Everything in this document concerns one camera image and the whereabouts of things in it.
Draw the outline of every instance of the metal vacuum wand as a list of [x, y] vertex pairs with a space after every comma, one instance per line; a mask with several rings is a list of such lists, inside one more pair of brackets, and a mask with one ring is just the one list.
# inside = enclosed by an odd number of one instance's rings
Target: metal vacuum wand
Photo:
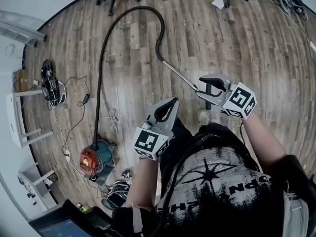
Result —
[[172, 72], [174, 72], [183, 81], [185, 81], [195, 92], [199, 91], [198, 87], [195, 84], [191, 83], [183, 74], [179, 73], [173, 66], [167, 63], [165, 60], [163, 60], [162, 63], [166, 65]]

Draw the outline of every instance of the black vacuum hose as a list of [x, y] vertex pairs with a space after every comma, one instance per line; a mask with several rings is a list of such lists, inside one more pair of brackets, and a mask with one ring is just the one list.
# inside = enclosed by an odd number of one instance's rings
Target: black vacuum hose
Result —
[[161, 14], [157, 10], [155, 10], [154, 8], [151, 8], [151, 7], [147, 7], [147, 6], [138, 6], [138, 7], [131, 8], [131, 9], [127, 10], [126, 12], [124, 12], [123, 14], [121, 14], [120, 16], [118, 16], [118, 18], [110, 26], [110, 28], [109, 28], [109, 30], [107, 32], [107, 35], [105, 36], [105, 39], [104, 39], [103, 44], [102, 44], [101, 55], [100, 55], [100, 60], [99, 60], [99, 78], [98, 78], [98, 88], [97, 88], [97, 108], [96, 108], [96, 112], [95, 112], [93, 142], [92, 142], [92, 145], [91, 145], [91, 147], [94, 150], [98, 149], [97, 136], [98, 136], [98, 128], [99, 128], [102, 70], [103, 70], [103, 58], [104, 58], [105, 48], [107, 46], [110, 34], [111, 34], [112, 30], [114, 29], [115, 25], [118, 23], [118, 21], [122, 17], [127, 15], [128, 13], [130, 13], [132, 11], [135, 11], [135, 10], [149, 10], [149, 11], [152, 11], [158, 17], [158, 19], [160, 21], [161, 29], [160, 29], [159, 37], [158, 37], [158, 39], [156, 41], [156, 55], [157, 55], [158, 59], [161, 62], [164, 61], [164, 59], [162, 58], [162, 55], [160, 53], [160, 46], [161, 46], [161, 42], [162, 42], [162, 38], [163, 38], [163, 34], [164, 34], [164, 20], [163, 20]]

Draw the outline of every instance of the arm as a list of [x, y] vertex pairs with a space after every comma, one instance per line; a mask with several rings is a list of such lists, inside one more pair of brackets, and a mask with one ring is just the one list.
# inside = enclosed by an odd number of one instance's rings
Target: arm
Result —
[[286, 155], [285, 149], [254, 112], [243, 121], [243, 124], [253, 151], [263, 171], [266, 172], [273, 163]]
[[141, 159], [127, 195], [126, 207], [137, 206], [151, 211], [154, 207], [158, 175], [158, 161]]

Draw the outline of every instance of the tangled wires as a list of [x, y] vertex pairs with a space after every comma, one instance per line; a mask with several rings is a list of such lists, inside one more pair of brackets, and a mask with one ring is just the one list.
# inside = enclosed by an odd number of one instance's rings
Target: tangled wires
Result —
[[118, 115], [119, 115], [119, 112], [115, 108], [113, 108], [112, 110], [109, 111], [109, 117], [99, 118], [99, 119], [110, 119], [111, 131], [113, 134], [118, 133], [118, 126], [116, 124]]

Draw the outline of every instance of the white cable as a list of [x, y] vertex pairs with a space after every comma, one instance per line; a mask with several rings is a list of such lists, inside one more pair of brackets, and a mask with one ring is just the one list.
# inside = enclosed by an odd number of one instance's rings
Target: white cable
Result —
[[98, 188], [97, 188], [97, 187], [93, 187], [93, 186], [89, 185], [88, 183], [86, 183], [86, 181], [82, 178], [82, 175], [83, 175], [83, 174], [80, 173], [80, 172], [77, 170], [77, 168], [75, 168], [75, 166], [72, 165], [72, 163], [71, 163], [70, 161], [67, 161], [67, 162], [70, 164], [71, 167], [73, 167], [73, 169], [74, 169], [76, 172], [78, 172], [78, 174], [80, 175], [81, 180], [91, 189], [91, 191], [97, 196], [97, 198], [101, 198], [101, 197], [99, 196], [99, 193], [98, 193], [98, 191], [99, 191]]
[[297, 29], [300, 30], [300, 32], [305, 36], [305, 38], [308, 40], [308, 42], [310, 42], [309, 39], [307, 38], [306, 34], [303, 33], [303, 31], [301, 30], [301, 28], [289, 17], [289, 15], [287, 15], [279, 6], [277, 6], [277, 7], [279, 8], [280, 11], [282, 11], [282, 13], [283, 13], [285, 16], [288, 17], [288, 19], [297, 27]]
[[64, 141], [65, 141], [65, 143], [66, 143], [66, 145], [67, 145], [67, 149], [69, 150], [68, 142], [66, 141], [65, 136], [64, 136], [64, 134], [63, 134], [63, 131], [62, 131], [61, 128], [60, 128], [60, 125], [59, 125], [59, 123], [58, 123], [57, 117], [56, 117], [56, 115], [55, 115], [55, 111], [53, 111], [53, 114], [54, 114], [54, 117], [55, 117], [55, 119], [56, 119], [56, 122], [57, 122], [57, 125], [58, 125], [58, 127], [59, 127], [59, 130], [60, 130], [60, 132], [61, 132], [61, 136], [63, 136], [63, 139], [64, 139]]
[[111, 131], [113, 134], [117, 134], [118, 133], [118, 127], [117, 127], [117, 124], [116, 122], [118, 121], [117, 120], [117, 116], [119, 115], [119, 112], [113, 108], [112, 110], [109, 111], [109, 117], [103, 117], [103, 118], [99, 118], [100, 119], [110, 119], [111, 121]]

